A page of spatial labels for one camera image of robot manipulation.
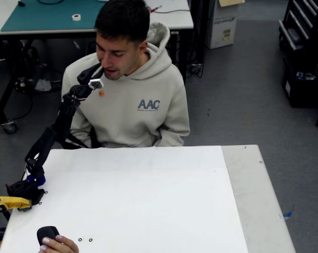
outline metal rack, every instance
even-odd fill
[[[289,0],[280,24],[280,46],[296,68],[312,71],[318,64],[318,0]],[[289,28],[296,30],[300,42],[293,41]]]

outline beige hoodie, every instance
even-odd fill
[[[184,144],[182,138],[190,132],[186,90],[165,49],[169,37],[168,27],[151,24],[147,37],[150,60],[118,80],[101,77],[104,87],[92,91],[73,117],[71,133],[75,137],[91,147],[93,126],[98,141],[107,148]],[[98,62],[94,53],[68,66],[62,95],[79,84],[76,77],[83,70]]]

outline black robotic arm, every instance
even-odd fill
[[[60,104],[55,123],[46,128],[43,135],[34,143],[25,157],[26,170],[30,175],[25,180],[10,186],[6,185],[9,196],[30,199],[32,205],[39,203],[45,193],[43,189],[38,189],[46,181],[43,164],[53,144],[55,142],[63,144],[66,141],[70,133],[73,116],[80,103],[85,101],[93,90],[102,88],[100,78],[104,69],[102,68],[95,76],[92,76],[100,66],[101,64],[98,63],[81,72],[77,77],[79,85],[71,87],[70,91],[63,95],[63,102]]]

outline man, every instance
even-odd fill
[[[100,10],[97,53],[71,64],[64,73],[62,95],[85,69],[101,62],[102,89],[82,102],[71,134],[92,146],[92,127],[101,147],[183,145],[189,134],[184,82],[165,49],[169,29],[149,27],[143,0],[110,0]]]

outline hood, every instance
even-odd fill
[[[171,59],[166,50],[169,38],[170,30],[167,26],[162,23],[152,23],[147,35],[147,53],[150,55],[150,60],[127,78],[143,80],[168,68],[171,65]]]

